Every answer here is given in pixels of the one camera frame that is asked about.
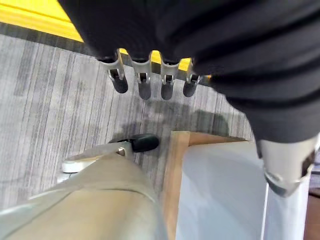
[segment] wooden board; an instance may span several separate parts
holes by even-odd
[[[163,214],[169,240],[176,239],[183,157],[188,147],[203,144],[239,142],[242,139],[200,132],[173,131],[165,166],[163,183]]]
[[[243,141],[239,138],[222,137],[199,132],[171,132],[170,148],[165,166],[163,183],[163,215],[168,239],[176,239],[179,213],[180,188],[182,181],[183,157],[188,147],[203,144],[231,143]],[[320,198],[309,196],[304,240],[320,239]]]

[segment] gray carpet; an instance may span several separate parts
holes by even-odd
[[[164,101],[154,73],[144,101],[131,67],[125,67],[129,90],[119,94],[93,57],[17,37],[0,34],[0,209],[54,185],[66,157],[114,137],[161,138],[158,149],[134,159],[158,194],[171,131],[252,139],[244,115],[208,87],[186,98],[177,80],[173,98]]]

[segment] white board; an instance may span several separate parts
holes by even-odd
[[[302,240],[308,184],[288,198],[274,194],[253,142],[192,146],[183,161],[176,240]]]

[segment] black fabric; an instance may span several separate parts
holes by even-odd
[[[141,0],[59,0],[80,36],[97,58],[124,48],[134,59],[148,59],[159,50],[178,61],[169,45],[156,39],[152,12]]]
[[[292,143],[320,131],[319,0],[59,2],[97,58],[118,48],[137,61],[152,50],[168,62],[193,58],[257,140]],[[162,97],[171,90],[162,85]]]

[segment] yellow stripe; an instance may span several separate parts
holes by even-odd
[[[83,42],[75,26],[55,0],[0,0],[0,22]],[[161,63],[153,51],[152,62]],[[187,71],[190,58],[181,60],[179,69]]]

